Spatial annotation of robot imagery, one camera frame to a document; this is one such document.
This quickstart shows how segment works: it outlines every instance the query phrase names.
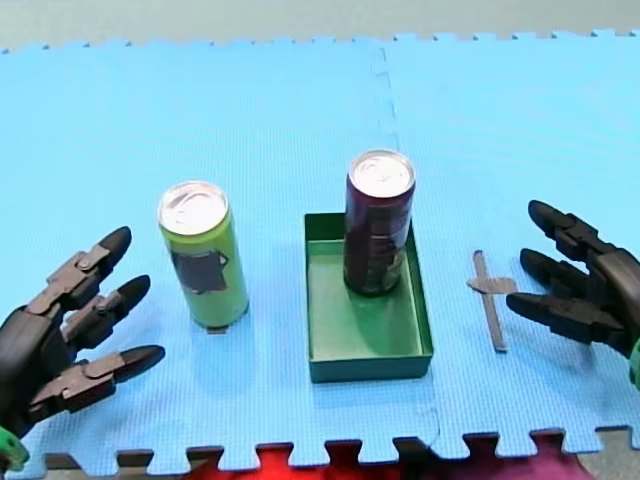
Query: table surface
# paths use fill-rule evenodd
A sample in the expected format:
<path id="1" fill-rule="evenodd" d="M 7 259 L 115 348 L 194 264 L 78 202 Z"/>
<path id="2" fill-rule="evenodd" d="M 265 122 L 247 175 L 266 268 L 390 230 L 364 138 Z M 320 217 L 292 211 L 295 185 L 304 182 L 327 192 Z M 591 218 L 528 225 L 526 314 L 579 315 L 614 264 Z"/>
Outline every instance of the table surface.
<path id="1" fill-rule="evenodd" d="M 493 32 L 506 38 L 523 31 L 546 36 L 554 30 L 588 34 L 612 28 L 625 33 L 638 27 L 637 0 L 0 0 L 0 49 L 12 51 L 33 43 L 56 47 L 114 38 L 134 44 L 154 39 L 305 41 L 316 35 L 347 40 L 358 35 L 390 38 L 398 32 L 426 38 L 436 32 L 461 38 Z M 604 453 L 582 459 L 587 468 L 598 479 L 636 478 L 640 459 L 629 450 L 627 434 L 606 433 L 603 439 Z"/>

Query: green tray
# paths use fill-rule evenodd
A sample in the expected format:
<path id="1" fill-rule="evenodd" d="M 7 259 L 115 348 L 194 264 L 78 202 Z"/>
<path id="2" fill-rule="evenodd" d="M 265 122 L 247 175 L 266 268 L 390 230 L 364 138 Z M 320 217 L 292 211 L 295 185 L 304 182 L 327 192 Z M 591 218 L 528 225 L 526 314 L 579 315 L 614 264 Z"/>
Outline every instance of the green tray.
<path id="1" fill-rule="evenodd" d="M 416 378 L 433 355 L 418 255 L 409 228 L 400 284 L 367 298 L 342 277 L 344 214 L 305 216 L 311 380 Z"/>

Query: red object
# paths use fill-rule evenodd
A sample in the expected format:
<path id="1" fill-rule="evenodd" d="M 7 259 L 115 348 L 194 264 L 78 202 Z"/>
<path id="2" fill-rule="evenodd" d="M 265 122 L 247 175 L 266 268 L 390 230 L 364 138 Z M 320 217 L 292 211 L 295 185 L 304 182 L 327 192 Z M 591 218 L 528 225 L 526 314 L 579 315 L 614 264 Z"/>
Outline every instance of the red object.
<path id="1" fill-rule="evenodd" d="M 433 460 L 423 480 L 593 480 L 577 458 L 562 454 L 561 439 L 537 438 L 538 455 L 529 458 L 500 459 L 493 454 L 495 441 L 472 440 L 471 457 L 464 461 Z M 288 466 L 291 447 L 258 450 L 260 468 L 247 472 L 221 472 L 211 461 L 188 474 L 184 480 L 402 480 L 398 464 L 359 465 L 359 445 L 327 447 L 330 465 L 314 468 Z"/>
<path id="2" fill-rule="evenodd" d="M 221 472 L 209 462 L 187 475 L 185 480 L 401 480 L 394 465 L 362 466 L 358 464 L 357 445 L 328 448 L 331 464 L 326 467 L 289 467 L 290 447 L 258 450 L 260 469 L 248 472 Z"/>

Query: aluminum can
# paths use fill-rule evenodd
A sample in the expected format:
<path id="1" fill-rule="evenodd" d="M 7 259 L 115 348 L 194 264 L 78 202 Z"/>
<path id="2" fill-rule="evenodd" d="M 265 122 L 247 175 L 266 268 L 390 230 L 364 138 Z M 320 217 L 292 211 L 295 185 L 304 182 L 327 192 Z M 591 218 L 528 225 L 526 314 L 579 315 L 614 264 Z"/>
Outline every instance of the aluminum can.
<path id="1" fill-rule="evenodd" d="M 227 195 L 200 181 L 176 185 L 158 205 L 158 223 L 191 317 L 225 327 L 249 307 Z"/>
<path id="2" fill-rule="evenodd" d="M 400 280 L 411 222 L 415 172 L 409 159 L 370 150 L 347 175 L 344 280 L 365 296 L 389 292 Z"/>

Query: robotic hand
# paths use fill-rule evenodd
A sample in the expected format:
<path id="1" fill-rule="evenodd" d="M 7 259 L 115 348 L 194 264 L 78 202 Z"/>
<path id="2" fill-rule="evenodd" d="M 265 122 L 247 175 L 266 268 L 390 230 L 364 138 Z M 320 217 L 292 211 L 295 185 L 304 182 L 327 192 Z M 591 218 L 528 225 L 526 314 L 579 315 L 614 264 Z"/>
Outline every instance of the robotic hand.
<path id="1" fill-rule="evenodd" d="M 631 382 L 640 389 L 640 263 L 571 213 L 534 200 L 529 216 L 560 253 L 584 262 L 589 273 L 524 249 L 522 267 L 553 296 L 512 293 L 507 305 L 564 337 L 609 345 L 630 359 Z"/>
<path id="2" fill-rule="evenodd" d="M 80 350 L 102 343 L 149 291 L 149 277 L 143 275 L 106 297 L 99 295 L 100 283 L 130 243 L 131 231 L 122 227 L 88 253 L 75 254 L 0 327 L 0 476 L 28 460 L 19 438 L 37 422 L 112 395 L 117 383 L 164 357 L 162 347 L 151 345 L 76 362 Z"/>

